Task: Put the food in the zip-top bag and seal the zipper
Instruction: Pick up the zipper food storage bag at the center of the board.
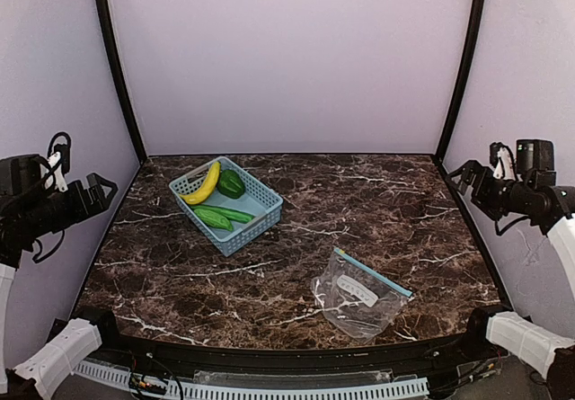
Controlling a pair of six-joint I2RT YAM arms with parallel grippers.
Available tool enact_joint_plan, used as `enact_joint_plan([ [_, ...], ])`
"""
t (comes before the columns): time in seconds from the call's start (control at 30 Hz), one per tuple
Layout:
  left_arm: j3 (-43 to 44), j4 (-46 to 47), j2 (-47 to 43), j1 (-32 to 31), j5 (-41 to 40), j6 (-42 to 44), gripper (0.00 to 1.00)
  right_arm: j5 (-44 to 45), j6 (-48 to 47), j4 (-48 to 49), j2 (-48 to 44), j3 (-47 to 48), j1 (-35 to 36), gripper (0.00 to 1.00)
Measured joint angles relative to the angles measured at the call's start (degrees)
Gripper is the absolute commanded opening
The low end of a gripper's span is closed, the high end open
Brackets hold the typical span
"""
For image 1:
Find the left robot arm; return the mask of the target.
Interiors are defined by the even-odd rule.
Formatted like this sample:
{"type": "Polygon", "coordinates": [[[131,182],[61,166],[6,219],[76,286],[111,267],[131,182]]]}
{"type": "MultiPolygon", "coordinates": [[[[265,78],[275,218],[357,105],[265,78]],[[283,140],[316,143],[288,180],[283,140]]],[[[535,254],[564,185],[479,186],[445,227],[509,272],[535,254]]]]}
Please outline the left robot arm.
{"type": "Polygon", "coordinates": [[[86,182],[65,181],[66,155],[56,152],[14,156],[1,162],[1,397],[50,399],[78,365],[103,345],[118,340],[110,310],[85,308],[46,343],[49,317],[60,306],[49,299],[64,295],[49,287],[56,270],[34,274],[33,264],[52,253],[45,235],[63,236],[72,226],[105,212],[118,187],[97,173],[86,182]],[[48,287],[48,296],[41,290],[48,287]]]}

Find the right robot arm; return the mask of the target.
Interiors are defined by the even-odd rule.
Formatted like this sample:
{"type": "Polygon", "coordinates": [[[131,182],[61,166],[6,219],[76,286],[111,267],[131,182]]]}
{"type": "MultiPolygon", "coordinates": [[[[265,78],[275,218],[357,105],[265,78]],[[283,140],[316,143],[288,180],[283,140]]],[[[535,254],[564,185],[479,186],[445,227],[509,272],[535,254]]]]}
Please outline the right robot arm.
{"type": "Polygon", "coordinates": [[[501,347],[535,370],[554,399],[574,397],[574,189],[556,182],[553,155],[512,155],[503,147],[489,164],[468,160],[445,176],[452,191],[494,223],[489,243],[509,294],[507,304],[475,310],[465,345],[501,347]]]}

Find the clear zip top bag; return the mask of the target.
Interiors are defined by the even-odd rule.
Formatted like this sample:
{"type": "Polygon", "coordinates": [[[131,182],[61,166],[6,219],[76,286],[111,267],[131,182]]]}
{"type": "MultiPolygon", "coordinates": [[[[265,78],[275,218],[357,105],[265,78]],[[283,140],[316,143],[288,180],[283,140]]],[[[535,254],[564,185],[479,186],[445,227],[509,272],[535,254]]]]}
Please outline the clear zip top bag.
{"type": "Polygon", "coordinates": [[[311,292],[322,315],[362,343],[381,334],[413,296],[338,247],[323,273],[312,279],[311,292]]]}

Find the long green toy cucumber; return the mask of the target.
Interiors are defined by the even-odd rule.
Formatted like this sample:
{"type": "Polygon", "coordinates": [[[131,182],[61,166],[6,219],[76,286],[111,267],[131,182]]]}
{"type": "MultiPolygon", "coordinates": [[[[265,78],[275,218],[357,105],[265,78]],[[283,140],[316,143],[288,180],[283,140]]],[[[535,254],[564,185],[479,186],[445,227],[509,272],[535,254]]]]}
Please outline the long green toy cucumber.
{"type": "Polygon", "coordinates": [[[212,212],[216,212],[217,214],[222,215],[223,217],[227,218],[230,221],[234,221],[241,224],[247,224],[255,219],[255,216],[250,213],[224,207],[209,206],[202,204],[199,205],[199,209],[206,209],[212,212]]]}

